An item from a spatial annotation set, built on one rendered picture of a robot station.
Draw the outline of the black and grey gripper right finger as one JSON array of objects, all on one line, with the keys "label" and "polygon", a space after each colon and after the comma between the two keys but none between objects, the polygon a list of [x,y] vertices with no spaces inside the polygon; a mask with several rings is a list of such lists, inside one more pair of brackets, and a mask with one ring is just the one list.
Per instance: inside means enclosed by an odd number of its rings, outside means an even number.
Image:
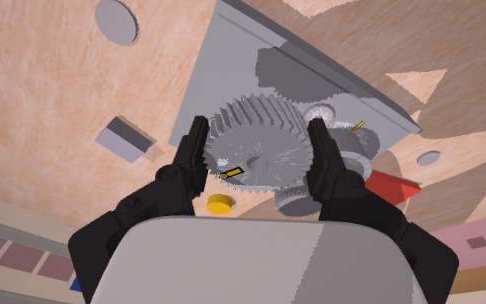
[{"label": "black and grey gripper right finger", "polygon": [[367,189],[359,173],[346,169],[323,118],[310,120],[307,129],[314,158],[306,179],[310,196],[322,204],[318,221],[354,223],[388,235],[404,254],[427,303],[446,304],[459,267],[456,253]]}]

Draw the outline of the grey toothed gear with yellow arrow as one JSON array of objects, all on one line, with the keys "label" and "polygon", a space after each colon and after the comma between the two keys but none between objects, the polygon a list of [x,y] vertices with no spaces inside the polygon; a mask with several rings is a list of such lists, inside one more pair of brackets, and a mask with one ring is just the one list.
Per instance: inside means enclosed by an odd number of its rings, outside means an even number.
[{"label": "grey toothed gear with yellow arrow", "polygon": [[310,170],[313,147],[302,113],[282,97],[233,98],[207,134],[204,163],[214,179],[248,193],[279,191]]}]

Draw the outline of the yellow short cylinder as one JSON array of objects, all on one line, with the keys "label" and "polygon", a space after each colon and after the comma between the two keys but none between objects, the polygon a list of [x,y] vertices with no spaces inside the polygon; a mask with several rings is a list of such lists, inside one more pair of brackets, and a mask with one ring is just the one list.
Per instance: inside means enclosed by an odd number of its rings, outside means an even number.
[{"label": "yellow short cylinder", "polygon": [[207,210],[211,213],[224,215],[231,212],[232,200],[223,194],[214,194],[209,196]]}]

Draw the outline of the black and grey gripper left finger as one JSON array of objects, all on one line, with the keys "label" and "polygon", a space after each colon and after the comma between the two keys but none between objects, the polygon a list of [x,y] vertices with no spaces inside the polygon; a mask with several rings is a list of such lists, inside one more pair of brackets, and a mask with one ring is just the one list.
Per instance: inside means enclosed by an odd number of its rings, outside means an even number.
[{"label": "black and grey gripper left finger", "polygon": [[203,157],[208,131],[208,118],[195,116],[172,164],[159,168],[154,181],[123,198],[114,211],[70,237],[68,250],[86,304],[91,303],[114,251],[134,225],[162,216],[196,216],[192,200],[204,192],[209,171]]}]

